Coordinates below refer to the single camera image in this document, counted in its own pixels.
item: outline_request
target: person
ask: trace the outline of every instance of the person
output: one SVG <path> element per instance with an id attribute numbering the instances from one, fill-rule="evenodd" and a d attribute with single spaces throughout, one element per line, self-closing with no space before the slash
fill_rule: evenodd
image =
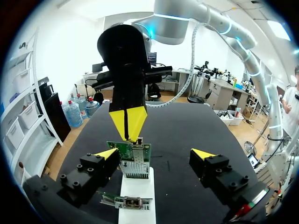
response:
<path id="1" fill-rule="evenodd" d="M 299 125 L 299 65 L 295 68 L 295 77 L 297 84 L 290 87 L 282 99 L 284 107 L 282 123 L 284 132 L 292 138 L 295 134 L 296 127 Z"/>

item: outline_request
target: black table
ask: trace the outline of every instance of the black table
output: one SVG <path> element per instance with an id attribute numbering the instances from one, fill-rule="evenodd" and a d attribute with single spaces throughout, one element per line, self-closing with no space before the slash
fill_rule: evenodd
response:
<path id="1" fill-rule="evenodd" d="M 106 141 L 121 138 L 103 104 L 88 121 L 63 162 L 59 175 L 68 174 L 86 153 L 106 151 Z M 228 207 L 210 189 L 205 189 L 189 166 L 191 148 L 223 154 L 241 175 L 257 181 L 256 174 L 240 144 L 206 105 L 173 103 L 163 108 L 147 108 L 148 117 L 140 136 L 152 144 L 151 166 L 155 173 L 157 224 L 222 223 Z M 120 194 L 122 173 L 116 171 L 101 191 Z M 94 195 L 80 208 L 111 223 L 118 223 L 118 210 L 99 203 Z"/>

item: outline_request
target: storage bin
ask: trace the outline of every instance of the storage bin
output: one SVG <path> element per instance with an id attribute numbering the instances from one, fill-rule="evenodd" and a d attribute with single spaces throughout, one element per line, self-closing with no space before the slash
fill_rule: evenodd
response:
<path id="1" fill-rule="evenodd" d="M 229 115 L 229 117 L 230 117 L 230 119 L 228 119 L 228 120 L 224 120 L 224 119 L 220 119 L 220 120 L 222 120 L 223 121 L 223 123 L 228 127 L 229 126 L 229 124 L 234 120 L 234 117 L 230 114 L 230 113 L 228 113 L 228 115 Z"/>
<path id="2" fill-rule="evenodd" d="M 27 129 L 30 129 L 32 125 L 37 121 L 38 116 L 35 108 L 35 101 L 29 103 L 28 107 L 19 114 L 20 120 L 23 122 Z"/>
<path id="3" fill-rule="evenodd" d="M 242 86 L 242 85 L 236 84 L 235 86 L 236 86 L 237 88 L 239 88 L 240 90 L 243 89 L 243 86 Z"/>
<path id="4" fill-rule="evenodd" d="M 26 69 L 16 75 L 13 80 L 14 90 L 17 93 L 22 93 L 30 87 L 30 69 Z"/>
<path id="5" fill-rule="evenodd" d="M 242 120 L 244 119 L 244 117 L 242 116 L 242 114 L 240 113 L 241 117 L 240 118 L 235 118 L 235 111 L 228 111 L 228 113 L 230 115 L 232 115 L 233 117 L 233 121 L 229 124 L 230 126 L 239 126 L 242 122 Z"/>
<path id="6" fill-rule="evenodd" d="M 6 133 L 6 136 L 13 144 L 15 149 L 17 149 L 24 138 L 24 133 L 21 129 L 18 118 L 16 118 L 15 121 L 12 123 L 8 132 Z"/>

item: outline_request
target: wooden floor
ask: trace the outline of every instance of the wooden floor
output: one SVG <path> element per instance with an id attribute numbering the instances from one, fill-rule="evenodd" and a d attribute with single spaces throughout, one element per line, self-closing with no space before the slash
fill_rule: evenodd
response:
<path id="1" fill-rule="evenodd" d="M 173 98 L 171 93 L 163 92 L 163 96 L 161 97 L 162 102 L 167 102 Z M 184 102 L 187 103 L 187 97 L 180 97 L 176 100 L 176 102 Z M 248 123 L 243 120 L 239 126 L 229 126 L 229 130 L 233 133 L 233 135 L 236 137 L 236 139 L 239 141 L 240 145 L 244 149 L 244 143 L 246 141 L 254 142 L 255 139 L 258 137 L 257 130 L 261 130 L 265 123 L 267 122 L 267 117 L 265 115 L 260 115 L 255 123 L 252 123 L 252 125 L 249 125 Z M 67 136 L 67 138 L 64 140 L 64 145 L 61 147 L 60 145 L 56 145 L 54 148 L 50 158 L 47 162 L 47 167 L 50 168 L 50 177 L 53 180 L 56 180 L 58 172 L 60 170 L 60 167 L 69 152 L 70 148 L 72 147 L 73 143 L 75 142 L 76 138 L 79 136 L 80 132 L 86 125 L 89 119 L 85 119 L 83 125 L 81 125 L 78 128 L 72 128 L 71 132 Z M 257 149 L 257 158 L 260 158 L 260 156 L 263 153 L 264 150 L 264 142 L 265 139 L 260 138 L 260 140 L 256 144 Z"/>

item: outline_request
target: screw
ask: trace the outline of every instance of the screw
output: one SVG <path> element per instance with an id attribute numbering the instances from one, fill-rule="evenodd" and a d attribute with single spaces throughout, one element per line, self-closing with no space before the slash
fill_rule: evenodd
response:
<path id="1" fill-rule="evenodd" d="M 87 169 L 88 174 L 91 174 L 93 171 L 94 171 L 93 168 L 88 168 L 88 169 Z"/>
<path id="2" fill-rule="evenodd" d="M 73 187 L 74 187 L 75 189 L 80 188 L 81 185 L 80 185 L 79 181 L 74 181 L 74 182 L 73 182 Z"/>
<path id="3" fill-rule="evenodd" d="M 249 180 L 249 176 L 246 175 L 243 177 L 242 182 L 246 183 L 248 182 L 248 180 Z"/>
<path id="4" fill-rule="evenodd" d="M 38 190 L 34 190 L 34 191 L 33 191 L 33 195 L 35 195 L 35 196 L 39 196 L 39 191 L 38 191 Z"/>
<path id="5" fill-rule="evenodd" d="M 48 189 L 48 186 L 46 185 L 46 184 L 44 184 L 43 186 L 42 186 L 42 190 L 47 190 Z"/>
<path id="6" fill-rule="evenodd" d="M 61 174 L 61 175 L 60 175 L 60 180 L 61 180 L 61 181 L 65 182 L 66 179 L 67 179 L 67 178 L 66 178 L 66 175 L 65 175 L 65 174 Z"/>
<path id="7" fill-rule="evenodd" d="M 222 173 L 222 169 L 216 169 L 216 173 L 221 174 Z"/>
<path id="8" fill-rule="evenodd" d="M 80 171 L 80 170 L 82 170 L 82 169 L 83 169 L 83 166 L 82 166 L 81 164 L 78 164 L 78 165 L 77 165 L 77 170 Z"/>
<path id="9" fill-rule="evenodd" d="M 236 184 L 235 182 L 231 182 L 231 183 L 229 184 L 229 188 L 230 188 L 231 190 L 234 190 L 237 186 L 238 186 L 238 184 Z"/>

